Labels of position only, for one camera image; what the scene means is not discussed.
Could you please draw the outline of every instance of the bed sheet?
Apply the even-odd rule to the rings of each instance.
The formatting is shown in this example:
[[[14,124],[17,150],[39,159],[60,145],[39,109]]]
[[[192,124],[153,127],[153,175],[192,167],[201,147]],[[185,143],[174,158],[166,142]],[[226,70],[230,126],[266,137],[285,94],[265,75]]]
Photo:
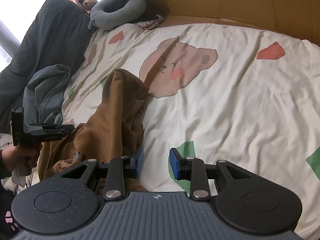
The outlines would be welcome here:
[[[295,232],[318,239],[320,181],[312,160],[320,155],[320,48],[216,24],[98,30],[65,92],[64,122],[87,122],[113,69],[144,79],[157,60],[163,65],[137,115],[145,129],[141,184],[150,191],[188,191],[188,182],[172,177],[171,147],[205,163],[226,159],[294,191],[303,203]],[[216,194],[213,181],[210,188]]]

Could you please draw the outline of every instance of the white crosshair logo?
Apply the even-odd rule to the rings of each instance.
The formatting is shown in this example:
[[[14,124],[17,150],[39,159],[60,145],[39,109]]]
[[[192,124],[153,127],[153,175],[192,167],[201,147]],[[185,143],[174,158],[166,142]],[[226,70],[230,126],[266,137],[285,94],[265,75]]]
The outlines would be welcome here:
[[[154,197],[156,200],[159,200],[160,198],[162,198],[162,196],[161,196],[161,195],[159,195],[159,194],[154,195],[153,197]]]

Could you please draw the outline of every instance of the gray ribbed surface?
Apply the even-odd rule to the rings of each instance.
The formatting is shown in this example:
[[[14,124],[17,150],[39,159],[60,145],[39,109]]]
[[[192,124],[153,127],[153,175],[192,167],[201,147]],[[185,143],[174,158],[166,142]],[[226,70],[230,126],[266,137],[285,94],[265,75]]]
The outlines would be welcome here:
[[[81,230],[61,236],[22,232],[15,240],[300,240],[292,232],[251,236],[222,223],[209,204],[188,199],[184,192],[131,192],[127,199],[106,204],[99,216]]]

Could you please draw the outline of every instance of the person's hand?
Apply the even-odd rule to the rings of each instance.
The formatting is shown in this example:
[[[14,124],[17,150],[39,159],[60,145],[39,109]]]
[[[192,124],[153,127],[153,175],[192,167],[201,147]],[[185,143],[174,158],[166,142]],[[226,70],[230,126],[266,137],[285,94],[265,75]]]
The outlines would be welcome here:
[[[36,167],[42,144],[39,143],[39,145],[35,148],[36,149],[27,149],[10,144],[2,151],[2,161],[4,163],[4,166],[8,171],[13,171],[17,164],[17,158],[19,156],[26,156],[30,157],[30,159],[28,160],[28,165],[30,166],[30,168]]]

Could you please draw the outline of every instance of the cardboard box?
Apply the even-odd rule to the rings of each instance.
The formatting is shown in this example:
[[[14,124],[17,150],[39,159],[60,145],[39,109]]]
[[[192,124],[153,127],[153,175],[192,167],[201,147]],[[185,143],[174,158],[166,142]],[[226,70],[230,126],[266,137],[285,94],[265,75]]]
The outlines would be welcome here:
[[[320,45],[320,0],[146,0],[170,21],[240,25],[308,39]]]

